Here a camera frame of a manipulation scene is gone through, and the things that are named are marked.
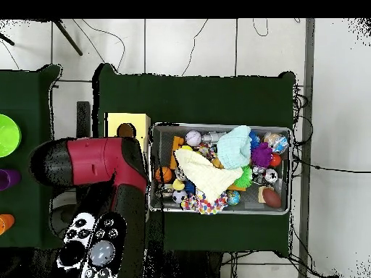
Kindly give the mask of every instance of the orange basketball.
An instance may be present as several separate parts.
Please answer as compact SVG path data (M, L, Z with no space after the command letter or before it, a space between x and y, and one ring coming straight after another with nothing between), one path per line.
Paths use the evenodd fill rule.
M164 177L164 183L168 183L172 179L171 169L169 167L162 167L162 176ZM156 171L155 177L158 182L162 182L159 168Z

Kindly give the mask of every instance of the gray tray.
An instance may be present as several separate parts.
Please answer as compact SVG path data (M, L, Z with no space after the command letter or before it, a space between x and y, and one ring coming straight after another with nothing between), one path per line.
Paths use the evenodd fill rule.
M161 200L155 195L159 183L154 179L154 173L159 167L159 160L162 166L169 166L172 142L174 136L182 138L190 130L197 130L202 135L207 132L229 132L237 126L232 125L203 125L203 124L164 124L156 123L150 128L151 140L149 141L149 174L150 190L148 193L148 204L152 211L161 210ZM281 155L281 165L275 168L278 173L278 180L275 184L275 191L280 194L281 208L271 208L263 203L258 202L258 189L260 185L253 183L246 192L241 192L241 201L236 206L228 206L219 214L269 214L281 215L290 210L291 207L291 168L292 168L292 132L288 128L280 127L257 127L249 126L259 137L266 132L279 133L286 136L289 147ZM163 199L164 211L195 213L195 211L184 211L180 205L174 203L171 198Z

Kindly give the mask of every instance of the metal stand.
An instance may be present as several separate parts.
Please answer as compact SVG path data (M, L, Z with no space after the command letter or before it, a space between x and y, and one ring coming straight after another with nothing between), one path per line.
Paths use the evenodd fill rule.
M33 21L40 21L40 22L45 22L45 20L33 20ZM54 24L58 27L58 29L62 32L62 34L65 36L65 38L70 42L70 44L72 45L72 47L76 50L76 52L79 54L79 56L82 56L83 55L83 52L80 50L80 48L78 48L78 45L76 45L76 43L73 41L73 39L71 38L70 34L68 34L68 32L66 31L66 29L62 26L60 20L52 20L52 22L54 22ZM8 44L14 46L14 42L11 41L10 39L8 39L8 37L6 37L5 35L1 34L0 33L0 39L6 41Z
M9 40L8 37L6 37L5 35L3 35L3 34L1 34L1 33L0 33L0 39L4 40L4 41L6 41L8 44L14 46L14 42L11 41L11 40Z

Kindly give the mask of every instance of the red ball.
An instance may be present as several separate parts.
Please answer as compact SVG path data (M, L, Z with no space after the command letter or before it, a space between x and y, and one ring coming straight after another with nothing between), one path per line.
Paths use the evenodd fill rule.
M265 188L263 190L263 199L265 203L270 207L276 209L281 207L281 197L274 190Z
M277 167L281 163L281 157L277 153L272 153L272 160L270 160L271 167Z

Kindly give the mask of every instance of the green bowl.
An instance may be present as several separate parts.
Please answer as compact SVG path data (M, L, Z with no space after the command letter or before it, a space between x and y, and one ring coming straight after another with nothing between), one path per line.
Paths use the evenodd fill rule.
M15 151L21 140L20 128L13 119L0 114L0 158Z

